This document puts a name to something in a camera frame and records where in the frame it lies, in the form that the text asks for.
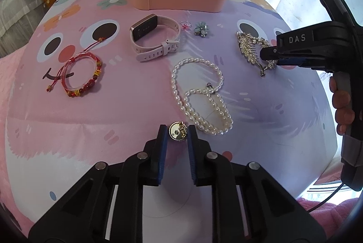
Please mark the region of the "right hand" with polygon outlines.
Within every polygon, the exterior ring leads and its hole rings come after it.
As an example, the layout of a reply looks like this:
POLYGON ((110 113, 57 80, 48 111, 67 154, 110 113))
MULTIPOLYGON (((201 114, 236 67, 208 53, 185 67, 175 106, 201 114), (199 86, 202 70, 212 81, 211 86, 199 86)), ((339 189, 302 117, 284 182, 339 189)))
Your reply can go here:
POLYGON ((333 93, 332 105, 335 109, 336 131, 338 135, 344 135, 348 126, 353 123, 355 118, 354 111, 349 108, 351 96, 346 91, 338 90, 336 81, 332 76, 329 80, 329 88, 333 93))

